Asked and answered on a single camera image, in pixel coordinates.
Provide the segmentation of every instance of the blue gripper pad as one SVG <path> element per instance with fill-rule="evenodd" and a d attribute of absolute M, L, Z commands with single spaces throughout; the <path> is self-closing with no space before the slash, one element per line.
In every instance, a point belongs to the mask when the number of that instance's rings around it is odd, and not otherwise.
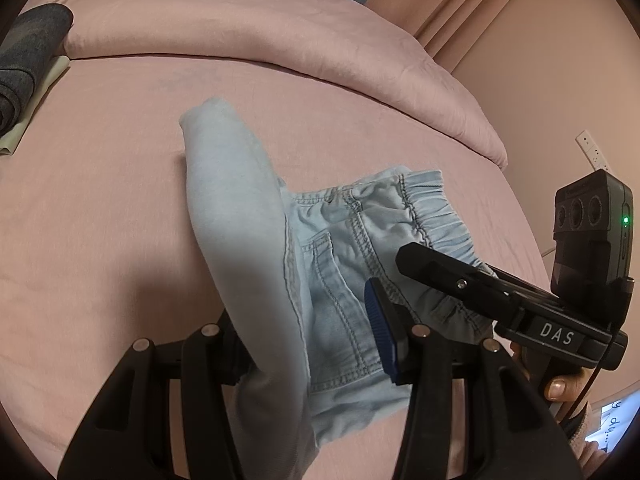
<path fill-rule="evenodd" d="M 396 340 L 385 315 L 384 306 L 391 306 L 391 302 L 385 294 L 382 283 L 377 278 L 370 278 L 364 285 L 364 306 L 369 317 L 369 324 L 376 340 L 378 354 L 382 361 L 382 369 L 393 383 L 398 380 L 398 354 L 396 352 Z"/>

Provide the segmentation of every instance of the camera lens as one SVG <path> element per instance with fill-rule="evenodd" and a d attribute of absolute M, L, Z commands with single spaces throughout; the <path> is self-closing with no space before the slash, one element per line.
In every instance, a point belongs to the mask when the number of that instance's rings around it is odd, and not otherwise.
<path fill-rule="evenodd" d="M 562 227 L 566 221 L 566 209 L 562 206 L 558 210 L 558 227 Z"/>
<path fill-rule="evenodd" d="M 589 222 L 591 225 L 596 225 L 602 216 L 602 202 L 600 197 L 594 195 L 589 200 Z"/>
<path fill-rule="evenodd" d="M 569 216 L 571 227 L 574 229 L 582 223 L 582 202 L 578 199 L 571 203 L 571 214 Z"/>

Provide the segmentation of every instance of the bed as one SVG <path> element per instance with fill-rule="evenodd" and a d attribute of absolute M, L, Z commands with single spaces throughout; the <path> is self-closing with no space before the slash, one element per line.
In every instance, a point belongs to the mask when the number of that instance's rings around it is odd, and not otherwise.
<path fill-rule="evenodd" d="M 140 336 L 222 305 L 186 208 L 178 117 L 231 102 L 293 190 L 439 168 L 478 255 L 548 287 L 506 154 L 410 34 L 351 0 L 29 0 L 74 12 L 68 71 L 0 158 L 0 400 L 54 472 Z M 405 413 L 322 448 L 305 478 L 391 477 Z"/>

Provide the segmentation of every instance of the pink bed sheet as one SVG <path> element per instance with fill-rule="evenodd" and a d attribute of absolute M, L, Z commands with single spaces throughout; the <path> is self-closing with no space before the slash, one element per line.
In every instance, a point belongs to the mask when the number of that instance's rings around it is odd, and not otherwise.
<path fill-rule="evenodd" d="M 295 190 L 396 164 L 440 168 L 478 255 L 546 284 L 500 169 L 391 107 L 252 62 L 73 60 L 15 155 L 0 158 L 0 399 L 52 471 L 135 338 L 184 338 L 220 311 L 188 219 L 177 123 L 213 95 Z M 387 480 L 403 424 L 398 413 L 326 446 L 306 478 Z"/>

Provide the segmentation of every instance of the denim shorts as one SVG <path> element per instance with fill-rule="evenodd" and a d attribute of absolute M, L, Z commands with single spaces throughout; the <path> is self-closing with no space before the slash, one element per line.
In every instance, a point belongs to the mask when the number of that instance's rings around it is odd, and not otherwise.
<path fill-rule="evenodd" d="M 299 479 L 322 444 L 407 405 L 382 371 L 366 280 L 446 337 L 479 342 L 491 321 L 398 272 L 418 242 L 473 266 L 439 171 L 396 167 L 348 186 L 289 192 L 259 140 L 221 100 L 180 118 L 196 238 L 255 366 L 230 418 L 247 478 Z"/>

